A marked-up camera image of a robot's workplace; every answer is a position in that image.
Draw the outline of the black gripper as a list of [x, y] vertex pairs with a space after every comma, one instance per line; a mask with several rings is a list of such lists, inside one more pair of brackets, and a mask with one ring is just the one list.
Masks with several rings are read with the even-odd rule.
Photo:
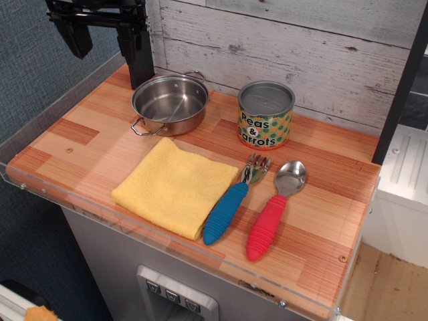
[[136, 61], [145, 31], [145, 1], [47, 1], [47, 14], [70, 51], [81, 60], [93, 47], [87, 26], [117, 28], [118, 44], [126, 63]]

